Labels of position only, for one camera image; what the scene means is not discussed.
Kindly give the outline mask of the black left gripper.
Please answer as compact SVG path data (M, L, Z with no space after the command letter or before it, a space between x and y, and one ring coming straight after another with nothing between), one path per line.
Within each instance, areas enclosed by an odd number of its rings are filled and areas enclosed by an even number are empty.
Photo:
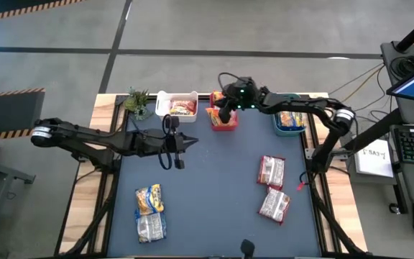
M133 119L131 122L134 126L131 141L132 155L141 158L157 155L163 169L171 169L173 166L177 169L185 168L185 162L180 154L186 148L196 144L199 139L176 131L180 125L178 117L165 115L162 120L162 129L141 130Z

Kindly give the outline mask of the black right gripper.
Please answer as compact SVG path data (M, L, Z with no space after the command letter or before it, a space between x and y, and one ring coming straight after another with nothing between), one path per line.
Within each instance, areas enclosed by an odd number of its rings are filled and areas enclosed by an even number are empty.
M219 109L219 118L223 124L231 119L231 109L255 109L260 105L263 92L251 77L239 77L235 82L224 85L218 78L218 84L224 97L215 100L213 105Z

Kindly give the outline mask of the red ramen noodle pack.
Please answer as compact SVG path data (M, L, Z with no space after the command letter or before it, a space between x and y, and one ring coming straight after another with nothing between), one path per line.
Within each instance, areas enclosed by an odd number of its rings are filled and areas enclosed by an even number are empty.
M257 183L281 191L284 186L285 159L263 155L261 157Z
M291 198L282 191L269 187L258 214L282 224L289 209Z
M196 113L196 101L175 100L171 102L169 113L178 116L193 116Z

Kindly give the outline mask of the blue soy sauce ramen pack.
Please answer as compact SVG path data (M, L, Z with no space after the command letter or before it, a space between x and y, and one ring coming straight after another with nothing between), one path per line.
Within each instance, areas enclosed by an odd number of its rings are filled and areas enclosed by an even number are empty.
M135 191L137 199L137 215L146 216L154 213L163 212L165 209L162 200L162 187L154 184Z
M280 112L277 116L281 128L300 130L305 127L303 114L300 112Z
M167 237L165 214L157 212L136 216L137 235L140 243L155 242Z

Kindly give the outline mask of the pink plastic bin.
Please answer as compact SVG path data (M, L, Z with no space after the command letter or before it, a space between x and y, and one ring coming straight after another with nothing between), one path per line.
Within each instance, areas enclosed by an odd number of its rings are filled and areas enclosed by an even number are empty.
M210 107L210 108L220 109L220 108L215 107L215 106L213 105L213 102L212 102L212 100L211 100L211 94L210 94L210 105L211 105L211 107ZM212 130L213 130L213 131L233 131L233 130L235 130L235 128L236 128L237 126L235 126L235 127L215 127L215 126L213 126L213 125L212 125L212 123L211 123L211 127L212 127Z

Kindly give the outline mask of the white plastic bin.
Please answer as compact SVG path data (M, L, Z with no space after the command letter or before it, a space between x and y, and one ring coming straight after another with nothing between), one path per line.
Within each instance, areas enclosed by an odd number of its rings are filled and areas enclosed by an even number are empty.
M194 101L194 115L178 115L180 122L191 123L197 119L198 108L198 93L191 91L190 93L167 93L165 91L159 91L156 95L155 114L160 118L169 113L172 101Z

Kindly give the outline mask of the green artificial succulent plant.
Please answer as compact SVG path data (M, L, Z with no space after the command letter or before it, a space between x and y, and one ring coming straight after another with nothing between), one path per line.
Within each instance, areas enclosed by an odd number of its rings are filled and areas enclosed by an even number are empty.
M153 115L147 108L149 101L149 91L137 91L133 87L128 89L128 97L124 101L124 108L136 119L139 121L148 119Z

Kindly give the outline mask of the teal plastic bin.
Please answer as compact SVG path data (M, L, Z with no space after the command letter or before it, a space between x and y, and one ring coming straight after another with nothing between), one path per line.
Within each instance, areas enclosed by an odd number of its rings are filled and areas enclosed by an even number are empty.
M277 136L281 136L281 137L296 136L296 135L299 135L301 132L305 131L306 126L303 129L281 128L279 126L279 122L278 122L278 114L279 113L280 112L272 115L272 124L273 124L275 134Z

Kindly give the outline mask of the blue-grey table mat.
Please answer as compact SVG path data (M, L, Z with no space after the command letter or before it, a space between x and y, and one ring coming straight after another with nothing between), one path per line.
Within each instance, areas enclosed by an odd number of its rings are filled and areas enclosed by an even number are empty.
M181 124L195 137L182 158L185 167L164 170L155 156L125 157L119 174L108 254L239 256L243 240L254 243L257 257L320 255L310 191L300 187L305 169L299 137L279 137L269 116L252 109L239 114L238 127L216 132L199 104L193 123ZM267 188L257 183L262 156L285 159L284 192L290 206L283 223L259 214ZM138 188L160 184L167 237L140 243L134 212Z

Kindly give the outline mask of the black rounded object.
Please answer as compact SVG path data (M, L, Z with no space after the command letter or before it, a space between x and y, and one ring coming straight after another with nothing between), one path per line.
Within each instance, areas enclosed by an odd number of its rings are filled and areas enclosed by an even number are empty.
M255 246L253 242L247 239L242 240L240 250L243 254L243 259L253 259L254 249Z

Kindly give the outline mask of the grey power box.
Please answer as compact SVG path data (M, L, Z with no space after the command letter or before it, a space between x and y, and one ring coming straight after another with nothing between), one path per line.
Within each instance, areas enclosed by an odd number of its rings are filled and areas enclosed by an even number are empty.
M331 151L331 157L333 160L347 160L351 152L345 148L338 148Z

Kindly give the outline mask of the black slanted stand pole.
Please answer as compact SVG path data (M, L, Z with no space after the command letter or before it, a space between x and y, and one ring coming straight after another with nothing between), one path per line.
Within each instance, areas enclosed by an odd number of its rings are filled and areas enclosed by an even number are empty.
M390 131L392 125L402 125L403 118L398 108L391 111L388 115L383 117L380 121L373 124L365 132L359 134L351 141L343 145L343 148L354 153L368 146L383 135Z

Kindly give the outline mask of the black hazard-striped ramp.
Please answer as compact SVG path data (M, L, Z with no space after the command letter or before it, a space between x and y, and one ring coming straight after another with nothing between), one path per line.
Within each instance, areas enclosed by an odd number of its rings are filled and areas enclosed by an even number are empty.
M30 136L44 98L44 88L0 92L0 140Z

